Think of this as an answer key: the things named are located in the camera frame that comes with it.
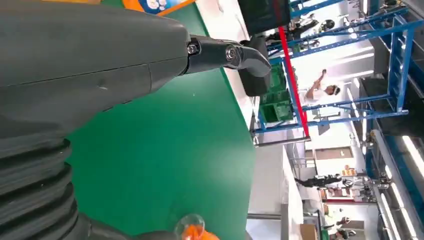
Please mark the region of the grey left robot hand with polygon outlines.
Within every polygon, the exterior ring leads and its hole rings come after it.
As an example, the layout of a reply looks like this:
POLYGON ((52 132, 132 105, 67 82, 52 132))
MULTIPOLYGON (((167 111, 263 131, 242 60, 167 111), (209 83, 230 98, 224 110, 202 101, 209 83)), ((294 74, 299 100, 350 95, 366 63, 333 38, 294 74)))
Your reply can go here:
POLYGON ((67 135, 177 76, 271 71, 257 49, 107 5, 0 3, 0 237, 130 240, 78 210, 67 135))

